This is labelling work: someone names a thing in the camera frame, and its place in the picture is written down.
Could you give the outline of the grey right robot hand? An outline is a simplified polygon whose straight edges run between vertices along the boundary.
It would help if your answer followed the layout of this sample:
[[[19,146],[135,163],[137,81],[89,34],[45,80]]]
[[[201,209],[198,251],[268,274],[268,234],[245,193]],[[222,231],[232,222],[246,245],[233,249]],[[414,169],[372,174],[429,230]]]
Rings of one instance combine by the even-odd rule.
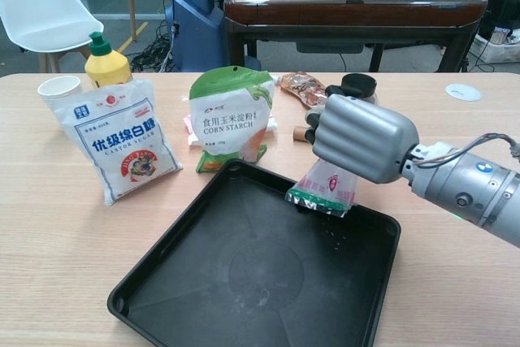
[[[316,156],[375,184],[398,180],[409,151],[419,144],[406,116],[342,93],[308,110],[305,121],[305,138]]]

